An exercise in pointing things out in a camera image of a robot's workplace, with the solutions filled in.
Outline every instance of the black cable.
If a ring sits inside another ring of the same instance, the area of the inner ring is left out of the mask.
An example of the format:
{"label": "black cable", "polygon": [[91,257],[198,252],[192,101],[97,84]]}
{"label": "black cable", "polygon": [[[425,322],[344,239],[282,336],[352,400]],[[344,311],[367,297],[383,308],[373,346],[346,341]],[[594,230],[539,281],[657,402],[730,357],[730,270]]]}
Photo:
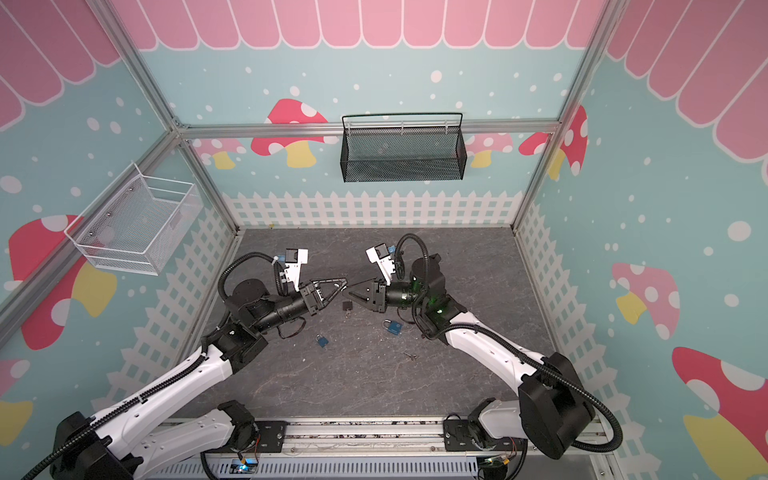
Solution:
{"label": "black cable", "polygon": [[416,322],[412,322],[411,320],[406,320],[406,319],[402,318],[402,315],[400,315],[400,310],[407,310],[407,309],[408,309],[408,307],[405,307],[405,308],[398,308],[398,309],[397,309],[397,316],[398,316],[398,318],[400,318],[400,319],[401,319],[403,322],[405,322],[405,323],[408,323],[409,325],[415,325],[415,324],[416,324]]}
{"label": "black cable", "polygon": [[208,480],[219,480],[219,478],[214,475],[213,471],[211,471],[210,465],[208,465],[208,460],[205,458],[205,452],[200,452],[200,463],[203,464],[203,472],[205,472],[205,476],[208,477]]}
{"label": "black cable", "polygon": [[131,407],[138,405],[139,403],[148,399],[155,393],[160,392],[162,389],[165,389],[170,385],[173,385],[174,383],[178,382],[185,376],[192,373],[198,366],[200,366],[201,363],[203,363],[208,358],[207,354],[208,354],[208,343],[206,339],[203,338],[202,344],[200,346],[200,356],[198,356],[197,359],[195,359],[195,361],[192,362],[186,369],[170,377],[169,379],[158,383],[152,388],[137,394],[136,396],[129,399],[126,403],[121,404],[116,409],[109,412],[107,415],[104,415],[99,420],[91,423],[88,427],[83,429],[80,433],[78,433],[77,435],[69,439],[62,446],[55,449],[50,455],[42,459],[37,465],[32,467],[32,469],[29,472],[27,472],[27,475],[24,475],[24,477],[22,477],[22,480],[32,480],[34,477],[40,475],[43,472],[43,470],[45,470],[53,462],[55,462],[57,458],[61,457],[63,454],[72,450],[78,443],[80,443],[83,439],[88,437],[91,433],[100,429],[102,426],[106,425],[108,422],[117,418],[119,415],[126,413]]}
{"label": "black cable", "polygon": [[624,433],[621,431],[621,424],[619,423],[618,420],[616,420],[616,417],[614,416],[614,414],[610,411],[610,409],[608,409],[607,406],[603,404],[603,402],[601,402],[596,396],[582,389],[580,386],[577,386],[571,380],[568,380],[565,377],[563,377],[559,372],[540,364],[539,362],[537,362],[536,360],[533,360],[531,357],[529,357],[525,353],[516,349],[514,346],[510,345],[509,342],[507,342],[507,340],[504,339],[504,337],[498,335],[493,330],[487,329],[483,326],[480,326],[474,323],[453,323],[452,325],[448,325],[447,327],[439,330],[435,335],[432,335],[432,336],[427,335],[426,338],[430,340],[434,340],[440,337],[441,335],[445,335],[447,332],[450,332],[451,330],[459,330],[459,329],[473,330],[475,333],[482,333],[486,335],[487,337],[494,340],[499,345],[509,350],[514,356],[518,357],[518,359],[524,364],[534,367],[544,375],[554,380],[557,380],[558,382],[567,386],[569,389],[572,389],[579,395],[585,397],[589,401],[589,403],[591,403],[596,408],[596,410],[598,410],[600,413],[603,414],[605,419],[608,420],[608,423],[611,424],[611,429],[614,431],[614,437],[609,442],[601,443],[599,445],[595,445],[592,443],[584,443],[584,442],[579,442],[578,440],[574,440],[572,444],[574,447],[580,450],[586,450],[587,452],[594,452],[594,453],[608,453],[608,452],[613,452],[615,449],[619,448],[619,446],[621,445],[621,442],[624,440]]}
{"label": "black cable", "polygon": [[515,480],[515,478],[520,475],[520,471],[523,469],[523,464],[525,463],[525,457],[528,455],[528,440],[527,439],[521,439],[521,451],[520,451],[520,459],[518,460],[518,464],[515,465],[515,469],[512,470],[512,473],[507,475],[507,478],[504,480]]}
{"label": "black cable", "polygon": [[260,258],[262,260],[266,260],[273,265],[273,272],[275,275],[275,288],[277,288],[277,294],[280,296],[286,295],[286,289],[284,288],[283,281],[280,279],[280,274],[283,272],[284,268],[283,265],[276,261],[274,257],[270,257],[266,253],[261,252],[249,252],[245,255],[241,256],[240,258],[233,261],[227,268],[224,269],[224,271],[221,273],[221,276],[219,277],[219,283],[218,283],[218,290],[219,290],[219,296],[222,300],[228,299],[230,296],[227,295],[227,292],[224,291],[224,283],[227,281],[227,277],[232,273],[242,262],[246,260],[250,260],[252,258]]}

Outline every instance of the red mushroom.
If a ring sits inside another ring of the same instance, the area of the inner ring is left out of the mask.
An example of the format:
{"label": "red mushroom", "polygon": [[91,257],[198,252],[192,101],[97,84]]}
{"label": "red mushroom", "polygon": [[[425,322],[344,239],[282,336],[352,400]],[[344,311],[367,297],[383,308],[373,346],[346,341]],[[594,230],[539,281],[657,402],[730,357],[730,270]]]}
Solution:
{"label": "red mushroom", "polygon": [[[535,133],[526,138],[520,145],[520,153],[523,155],[538,154],[544,150],[547,142],[547,134],[541,132]],[[563,143],[560,144],[558,152],[554,155],[554,161],[549,166],[549,177],[554,180],[560,180],[560,168],[563,160],[568,159],[573,175],[579,175],[584,166],[584,156],[587,153],[587,111],[579,106],[571,127],[565,132]]]}
{"label": "red mushroom", "polygon": [[[268,124],[326,124],[328,121],[309,105],[292,98],[278,101],[265,123]],[[317,159],[310,151],[308,141],[318,141],[321,144],[335,144],[337,137],[285,137],[285,138],[254,138],[250,149],[257,155],[266,157],[282,149],[288,152],[288,166],[291,168],[312,167]]]}
{"label": "red mushroom", "polygon": [[512,137],[509,134],[479,134],[472,135],[464,141],[467,147],[467,153],[474,154],[472,168],[486,168],[491,164],[491,152],[501,151],[506,154],[511,152],[515,146],[512,143]]}
{"label": "red mushroom", "polygon": [[219,170],[232,170],[235,168],[235,163],[230,158],[227,152],[237,152],[238,154],[244,154],[246,152],[243,144],[236,138],[211,138],[211,139],[196,139],[192,142],[192,146],[200,159],[204,164],[210,165],[210,159],[213,157],[214,165]]}
{"label": "red mushroom", "polygon": [[717,413],[711,418],[683,417],[688,434],[715,475],[741,480],[768,472],[766,379],[685,347],[672,351],[672,365],[705,408]]}
{"label": "red mushroom", "polygon": [[662,340],[668,340],[680,319],[680,294],[672,275],[660,268],[629,263],[614,263],[613,275],[616,283],[629,290],[616,299],[624,319],[634,325],[647,310],[656,333]]}
{"label": "red mushroom", "polygon": [[[55,215],[27,223],[8,240],[14,280],[5,283],[12,290],[37,268],[41,261],[64,241],[64,228],[77,217]],[[64,331],[72,299],[80,301],[91,316],[99,316],[118,288],[118,278],[97,270],[82,257],[59,280],[53,290],[22,324],[27,346],[40,350],[52,345]]]}

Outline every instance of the painted backdrop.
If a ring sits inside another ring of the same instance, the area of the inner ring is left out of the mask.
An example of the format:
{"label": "painted backdrop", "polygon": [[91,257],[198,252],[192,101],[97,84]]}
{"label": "painted backdrop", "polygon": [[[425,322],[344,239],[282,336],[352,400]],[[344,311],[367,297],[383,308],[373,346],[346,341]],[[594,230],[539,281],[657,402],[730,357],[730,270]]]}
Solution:
{"label": "painted backdrop", "polygon": [[185,124],[343,114],[556,118],[604,0],[113,0]]}
{"label": "painted backdrop", "polygon": [[627,480],[768,478],[767,22],[760,0],[632,0],[583,100],[584,168],[521,226]]}

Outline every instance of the metal mesh basket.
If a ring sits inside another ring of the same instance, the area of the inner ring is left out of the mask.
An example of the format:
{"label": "metal mesh basket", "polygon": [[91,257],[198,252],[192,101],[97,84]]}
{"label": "metal mesh basket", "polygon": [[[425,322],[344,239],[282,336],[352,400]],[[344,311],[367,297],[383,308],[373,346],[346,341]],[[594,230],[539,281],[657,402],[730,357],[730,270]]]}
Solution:
{"label": "metal mesh basket", "polygon": [[195,184],[139,172],[84,221],[90,208],[65,230],[88,261],[105,270],[159,275],[203,202]]}
{"label": "metal mesh basket", "polygon": [[345,182],[464,178],[460,113],[346,115],[342,123]]}

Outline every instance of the padlock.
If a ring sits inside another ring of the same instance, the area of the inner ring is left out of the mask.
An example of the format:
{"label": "padlock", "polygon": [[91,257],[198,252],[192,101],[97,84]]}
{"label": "padlock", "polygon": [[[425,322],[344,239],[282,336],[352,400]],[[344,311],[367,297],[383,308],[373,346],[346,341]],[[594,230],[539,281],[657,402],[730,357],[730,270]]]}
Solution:
{"label": "padlock", "polygon": [[384,320],[382,322],[382,326],[386,329],[387,332],[390,332],[392,335],[399,335],[400,330],[402,330],[402,323],[395,322],[392,320]]}

